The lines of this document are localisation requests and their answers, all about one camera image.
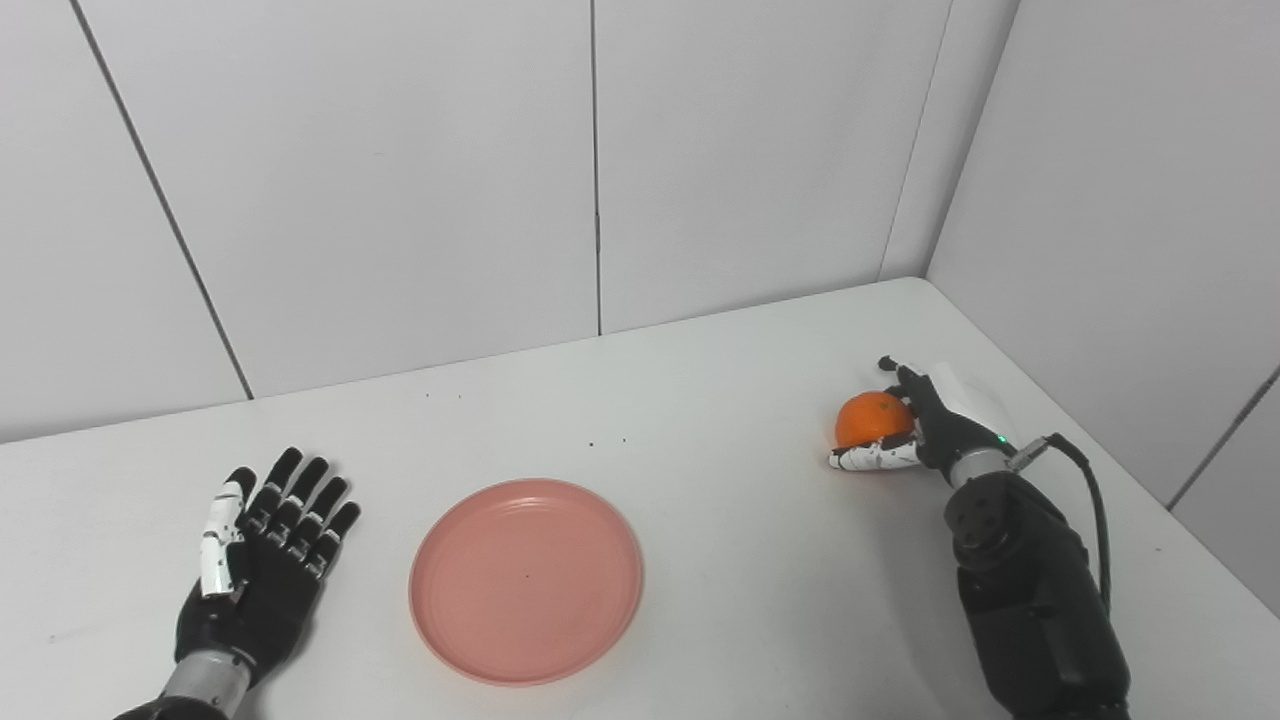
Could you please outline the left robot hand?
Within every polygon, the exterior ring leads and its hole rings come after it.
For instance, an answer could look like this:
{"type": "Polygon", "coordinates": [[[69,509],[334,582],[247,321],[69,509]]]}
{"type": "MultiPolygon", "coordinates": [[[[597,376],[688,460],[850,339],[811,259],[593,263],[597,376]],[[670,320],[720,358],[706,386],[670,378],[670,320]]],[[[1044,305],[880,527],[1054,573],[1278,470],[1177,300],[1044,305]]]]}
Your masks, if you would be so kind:
{"type": "Polygon", "coordinates": [[[224,653],[259,684],[297,650],[361,507],[320,456],[287,448],[266,478],[236,469],[214,496],[174,659],[224,653]]]}

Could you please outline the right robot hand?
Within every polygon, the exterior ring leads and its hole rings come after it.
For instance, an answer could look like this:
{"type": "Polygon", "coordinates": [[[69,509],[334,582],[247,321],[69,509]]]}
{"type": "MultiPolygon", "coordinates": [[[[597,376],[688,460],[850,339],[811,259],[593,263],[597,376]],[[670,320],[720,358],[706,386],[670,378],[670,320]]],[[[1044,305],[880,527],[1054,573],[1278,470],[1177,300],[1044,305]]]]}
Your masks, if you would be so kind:
{"type": "Polygon", "coordinates": [[[877,366],[893,380],[841,407],[836,446],[828,455],[832,468],[855,473],[928,468],[948,477],[972,455],[997,470],[1010,464],[1018,451],[1014,424],[984,383],[950,363],[922,370],[883,356],[877,366]]]}

